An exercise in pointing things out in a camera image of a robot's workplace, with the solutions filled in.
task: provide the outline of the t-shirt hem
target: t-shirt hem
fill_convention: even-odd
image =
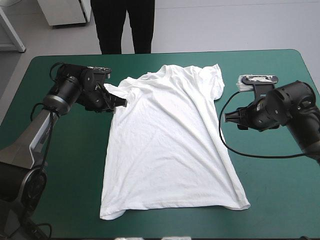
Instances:
[[[113,220],[122,216],[126,210],[149,210],[149,209],[165,209],[165,208],[192,208],[192,207],[208,207],[208,206],[222,206],[234,211],[242,211],[248,209],[251,205],[248,201],[244,201],[242,204],[223,204],[223,203],[212,203],[206,201],[190,202],[188,204],[168,204],[163,202],[153,202],[153,203],[130,203],[127,206],[118,209],[112,206],[101,207],[100,208],[100,218],[103,220]]]

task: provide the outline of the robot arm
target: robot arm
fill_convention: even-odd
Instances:
[[[300,149],[317,153],[307,156],[320,163],[320,111],[313,89],[301,81],[275,88],[275,76],[240,77],[239,89],[252,86],[255,99],[246,107],[226,113],[225,121],[237,123],[240,130],[260,132],[287,126]]]
[[[44,108],[12,145],[0,150],[0,212],[7,218],[0,235],[10,235],[17,229],[10,229],[12,223],[31,216],[38,205],[47,182],[41,168],[42,148],[59,117],[66,115],[74,103],[97,113],[127,105],[126,99],[104,87],[110,68],[59,64],[54,86],[42,101]]]

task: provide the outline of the black cable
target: black cable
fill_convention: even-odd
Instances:
[[[32,112],[31,112],[31,114],[30,114],[30,120],[31,120],[31,122],[33,121],[35,110],[36,110],[36,108],[37,108],[39,105],[42,105],[42,106],[43,106],[44,104],[43,104],[42,102],[38,102],[38,103],[36,103],[36,104],[33,106]]]
[[[11,233],[8,238],[11,239],[14,235],[16,235],[20,228],[21,228],[21,225],[16,230],[14,230],[13,233]]]
[[[35,183],[36,183],[37,181],[39,181],[40,176],[41,176],[41,173],[43,172],[43,169],[44,169],[44,167],[45,167],[47,155],[48,155],[48,152],[49,152],[49,146],[50,146],[50,143],[51,143],[52,132],[53,132],[53,128],[54,128],[54,111],[53,111],[53,110],[49,110],[49,111],[50,111],[50,128],[49,128],[49,134],[48,134],[47,144],[46,144],[46,147],[45,147],[45,150],[44,150],[44,154],[43,154],[43,159],[42,159],[42,162],[41,162],[41,165],[40,165],[40,169],[39,169],[39,171],[38,171],[37,176],[36,176],[35,179],[33,180]],[[24,209],[24,213],[23,213],[22,218],[21,218],[21,222],[22,222],[22,223],[24,222],[24,219],[27,217],[29,205],[30,205],[30,200],[29,200],[29,202],[27,203],[27,205],[26,205],[26,207],[25,207],[25,209]],[[50,236],[51,236],[52,226],[50,225],[49,228],[50,228]]]
[[[62,61],[59,61],[59,62],[56,62],[55,64],[53,64],[53,65],[51,66],[50,72],[49,72],[49,76],[50,76],[50,79],[51,79],[52,81],[56,82],[56,80],[52,77],[52,70],[53,70],[56,66],[62,65],[62,64],[65,64],[65,63],[62,62]]]
[[[219,136],[220,136],[220,139],[223,143],[223,145],[225,145],[225,147],[227,149],[229,149],[230,151],[234,152],[235,154],[238,154],[238,155],[242,155],[242,156],[245,156],[245,157],[249,157],[249,158],[260,158],[260,159],[292,159],[292,158],[297,158],[297,157],[302,157],[302,156],[307,156],[307,155],[312,155],[312,154],[319,154],[318,152],[308,152],[308,153],[300,153],[300,154],[294,154],[294,155],[283,155],[283,156],[264,156],[264,155],[252,155],[252,154],[247,154],[247,153],[243,153],[243,152],[239,152],[237,150],[234,150],[233,148],[231,148],[230,146],[228,146],[226,144],[226,142],[224,141],[223,137],[222,137],[222,133],[221,133],[221,117],[222,117],[222,114],[226,108],[226,106],[229,104],[229,102],[232,100],[232,98],[239,94],[240,92],[237,91],[235,92],[229,99],[228,101],[226,101],[225,105],[223,106],[221,112],[220,112],[220,115],[219,115]]]

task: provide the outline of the t-shirt sleeve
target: t-shirt sleeve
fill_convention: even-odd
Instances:
[[[224,81],[218,64],[204,67],[198,77],[205,83],[204,91],[209,91],[210,97],[218,100],[224,92]]]

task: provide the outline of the person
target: person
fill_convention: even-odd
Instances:
[[[128,12],[134,52],[151,53],[155,0],[91,0],[102,54],[121,54],[121,38]]]

